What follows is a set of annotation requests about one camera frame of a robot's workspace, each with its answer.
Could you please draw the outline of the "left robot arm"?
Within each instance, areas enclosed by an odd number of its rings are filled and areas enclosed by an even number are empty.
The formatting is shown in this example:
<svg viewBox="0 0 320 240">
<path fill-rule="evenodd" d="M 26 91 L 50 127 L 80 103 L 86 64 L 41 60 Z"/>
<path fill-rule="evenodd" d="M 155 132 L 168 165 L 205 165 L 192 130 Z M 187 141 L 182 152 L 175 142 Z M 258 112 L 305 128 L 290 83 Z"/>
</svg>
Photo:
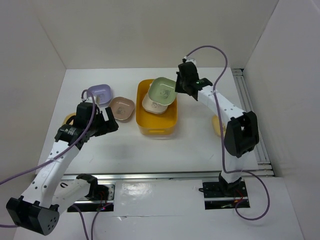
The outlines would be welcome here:
<svg viewBox="0 0 320 240">
<path fill-rule="evenodd" d="M 75 115 L 58 129 L 50 154 L 35 179 L 20 197 L 8 200 L 6 209 L 14 226 L 47 236 L 55 229 L 60 215 L 76 201 L 86 198 L 106 202 L 109 188 L 99 184 L 93 175 L 81 173 L 65 187 L 61 180 L 91 137 L 118 128 L 110 107 L 101 111 L 96 104 L 80 103 Z"/>
</svg>

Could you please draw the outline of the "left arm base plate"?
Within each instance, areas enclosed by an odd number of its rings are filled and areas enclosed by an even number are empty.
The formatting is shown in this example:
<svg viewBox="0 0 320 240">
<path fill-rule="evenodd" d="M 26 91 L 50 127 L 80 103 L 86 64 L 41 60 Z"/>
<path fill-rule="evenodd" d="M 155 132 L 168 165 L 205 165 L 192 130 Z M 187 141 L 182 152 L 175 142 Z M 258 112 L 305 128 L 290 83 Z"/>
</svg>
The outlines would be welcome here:
<svg viewBox="0 0 320 240">
<path fill-rule="evenodd" d="M 94 198 L 80 198 L 74 203 L 83 213 L 113 212 L 115 199 L 115 184 L 110 182 L 99 183 L 100 190 Z"/>
</svg>

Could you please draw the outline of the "lavender plate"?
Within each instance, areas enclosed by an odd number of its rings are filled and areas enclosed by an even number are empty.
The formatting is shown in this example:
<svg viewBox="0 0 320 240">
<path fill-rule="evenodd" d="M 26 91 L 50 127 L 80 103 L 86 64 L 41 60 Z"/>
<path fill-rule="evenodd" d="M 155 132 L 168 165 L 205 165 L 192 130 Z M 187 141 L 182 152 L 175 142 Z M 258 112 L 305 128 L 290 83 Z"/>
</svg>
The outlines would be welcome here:
<svg viewBox="0 0 320 240">
<path fill-rule="evenodd" d="M 99 105 L 106 105 L 113 98 L 111 87 L 107 84 L 94 85 L 89 87 L 88 90 L 93 94 L 95 102 Z"/>
</svg>

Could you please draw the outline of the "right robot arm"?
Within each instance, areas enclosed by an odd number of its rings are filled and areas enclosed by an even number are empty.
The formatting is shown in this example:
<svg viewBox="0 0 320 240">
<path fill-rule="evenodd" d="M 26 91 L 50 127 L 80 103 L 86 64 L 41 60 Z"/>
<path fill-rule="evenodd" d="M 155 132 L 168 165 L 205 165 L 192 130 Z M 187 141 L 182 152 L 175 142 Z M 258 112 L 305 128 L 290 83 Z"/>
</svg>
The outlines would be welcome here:
<svg viewBox="0 0 320 240">
<path fill-rule="evenodd" d="M 257 116 L 253 111 L 246 112 L 235 106 L 215 90 L 208 79 L 201 79 L 193 62 L 179 64 L 176 74 L 175 91 L 193 97 L 218 116 L 222 171 L 217 189 L 223 196 L 232 197 L 240 187 L 248 154 L 259 143 Z"/>
</svg>

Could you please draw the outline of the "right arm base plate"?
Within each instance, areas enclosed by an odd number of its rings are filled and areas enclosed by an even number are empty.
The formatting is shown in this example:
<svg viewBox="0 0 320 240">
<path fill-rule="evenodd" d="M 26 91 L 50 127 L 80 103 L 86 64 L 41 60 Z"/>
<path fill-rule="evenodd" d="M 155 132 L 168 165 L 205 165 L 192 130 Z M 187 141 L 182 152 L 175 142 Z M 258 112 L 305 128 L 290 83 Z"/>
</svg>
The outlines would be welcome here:
<svg viewBox="0 0 320 240">
<path fill-rule="evenodd" d="M 247 187 L 244 181 L 230 193 L 223 193 L 218 182 L 203 182 L 198 189 L 203 193 L 205 210 L 224 210 L 250 208 Z"/>
</svg>

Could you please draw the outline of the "brown pink plate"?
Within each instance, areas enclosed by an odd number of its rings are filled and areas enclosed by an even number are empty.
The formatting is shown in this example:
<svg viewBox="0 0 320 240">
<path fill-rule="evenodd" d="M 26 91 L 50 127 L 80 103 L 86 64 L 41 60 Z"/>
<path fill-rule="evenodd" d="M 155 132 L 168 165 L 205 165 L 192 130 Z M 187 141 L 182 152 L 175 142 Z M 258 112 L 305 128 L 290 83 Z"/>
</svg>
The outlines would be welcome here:
<svg viewBox="0 0 320 240">
<path fill-rule="evenodd" d="M 135 103 L 128 98 L 117 96 L 108 105 L 111 108 L 114 118 L 122 123 L 131 120 L 135 110 Z"/>
</svg>

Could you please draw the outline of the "green plate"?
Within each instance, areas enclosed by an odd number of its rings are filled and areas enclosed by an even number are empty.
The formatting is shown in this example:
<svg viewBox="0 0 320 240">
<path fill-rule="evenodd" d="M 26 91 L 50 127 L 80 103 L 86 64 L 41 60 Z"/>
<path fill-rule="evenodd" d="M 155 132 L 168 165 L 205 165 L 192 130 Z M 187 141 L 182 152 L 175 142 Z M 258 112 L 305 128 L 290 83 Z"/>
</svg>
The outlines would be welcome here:
<svg viewBox="0 0 320 240">
<path fill-rule="evenodd" d="M 163 106 L 171 105 L 176 97 L 176 82 L 166 77 L 158 77 L 153 80 L 148 90 L 148 97 L 151 101 Z"/>
</svg>

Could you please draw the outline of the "cream plate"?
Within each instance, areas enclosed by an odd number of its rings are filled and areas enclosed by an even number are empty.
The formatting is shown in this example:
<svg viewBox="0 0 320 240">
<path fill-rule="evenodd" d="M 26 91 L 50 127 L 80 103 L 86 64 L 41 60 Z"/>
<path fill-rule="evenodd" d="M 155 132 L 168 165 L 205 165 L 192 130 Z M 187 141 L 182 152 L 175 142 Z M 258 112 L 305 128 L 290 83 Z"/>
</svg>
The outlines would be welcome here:
<svg viewBox="0 0 320 240">
<path fill-rule="evenodd" d="M 155 101 L 152 101 L 148 94 L 146 93 L 143 100 L 142 100 L 142 107 L 144 108 L 145 111 L 160 115 L 163 114 L 167 111 L 168 106 L 167 105 L 161 105 Z"/>
</svg>

